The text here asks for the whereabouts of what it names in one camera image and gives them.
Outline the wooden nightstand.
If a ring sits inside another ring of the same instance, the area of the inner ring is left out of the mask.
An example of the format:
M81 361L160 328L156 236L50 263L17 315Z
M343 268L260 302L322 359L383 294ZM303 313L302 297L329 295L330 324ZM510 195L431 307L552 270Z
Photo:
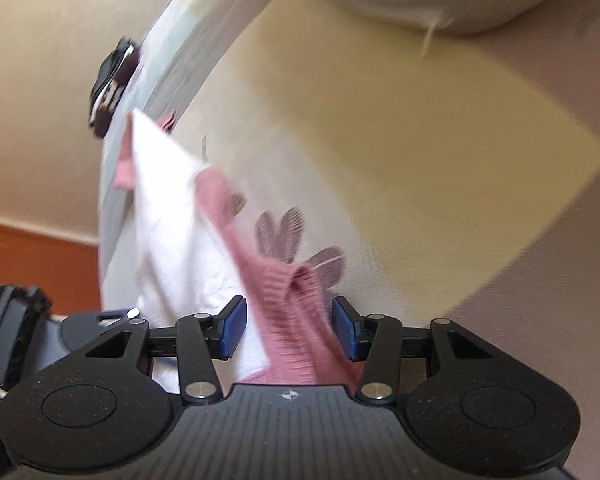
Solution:
M56 314L97 311L97 248L0 226L0 285L6 284L42 288Z

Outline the pink and white sweater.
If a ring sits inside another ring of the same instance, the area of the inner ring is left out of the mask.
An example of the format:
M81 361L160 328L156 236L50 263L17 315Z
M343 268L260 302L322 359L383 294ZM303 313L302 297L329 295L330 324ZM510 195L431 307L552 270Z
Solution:
M339 385L354 389L361 367L344 355L330 303L343 252L298 258L304 230L298 208L260 214L254 237L239 231L246 200L227 178L189 154L141 110L126 116L114 185L133 195L137 307L149 323L172 326L194 313L219 313L247 300L247 323L221 382Z

